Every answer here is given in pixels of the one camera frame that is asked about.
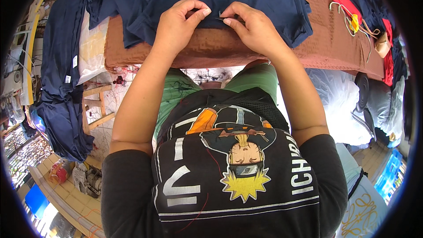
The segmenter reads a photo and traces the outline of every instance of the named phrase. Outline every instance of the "fingernail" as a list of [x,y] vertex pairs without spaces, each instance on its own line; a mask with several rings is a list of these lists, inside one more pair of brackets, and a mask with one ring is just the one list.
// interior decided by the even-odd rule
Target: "fingernail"
[[206,8],[205,10],[203,10],[204,17],[206,17],[210,13],[212,13],[212,11],[209,8]]

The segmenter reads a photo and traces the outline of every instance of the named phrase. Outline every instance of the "blue plastic crate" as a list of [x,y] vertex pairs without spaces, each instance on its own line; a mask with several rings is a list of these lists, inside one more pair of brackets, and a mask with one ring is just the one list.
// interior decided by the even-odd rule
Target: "blue plastic crate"
[[43,217],[44,210],[50,203],[37,184],[34,184],[28,194],[26,194],[25,202],[37,219],[41,219]]
[[378,178],[374,188],[386,199],[389,196],[389,191],[393,188],[394,181],[397,178],[399,167],[401,166],[402,155],[395,148],[392,150],[392,154],[383,170],[382,174]]

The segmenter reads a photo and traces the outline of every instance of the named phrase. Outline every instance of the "yellow tag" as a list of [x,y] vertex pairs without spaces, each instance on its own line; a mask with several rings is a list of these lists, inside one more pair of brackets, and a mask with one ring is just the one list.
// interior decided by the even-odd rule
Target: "yellow tag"
[[357,14],[352,14],[351,24],[349,25],[350,29],[354,32],[358,31],[358,16]]

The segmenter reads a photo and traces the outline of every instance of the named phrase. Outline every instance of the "green shorts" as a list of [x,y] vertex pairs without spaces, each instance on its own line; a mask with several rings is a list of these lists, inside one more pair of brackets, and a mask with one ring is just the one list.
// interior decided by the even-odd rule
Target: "green shorts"
[[[223,89],[240,93],[253,87],[260,87],[266,91],[276,104],[276,90],[278,77],[275,68],[267,63],[258,64],[254,67],[243,69],[234,76]],[[161,125],[169,116],[171,110],[189,94],[202,90],[186,74],[176,68],[171,68],[166,75],[165,88],[161,98],[159,115],[157,116],[154,138],[157,138]]]

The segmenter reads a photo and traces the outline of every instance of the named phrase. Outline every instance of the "black t-shirt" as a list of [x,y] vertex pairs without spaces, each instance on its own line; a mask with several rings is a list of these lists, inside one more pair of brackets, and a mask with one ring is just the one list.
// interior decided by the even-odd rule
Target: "black t-shirt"
[[199,108],[175,122],[150,159],[136,150],[103,162],[107,237],[332,237],[347,187],[335,142],[300,148],[253,112]]

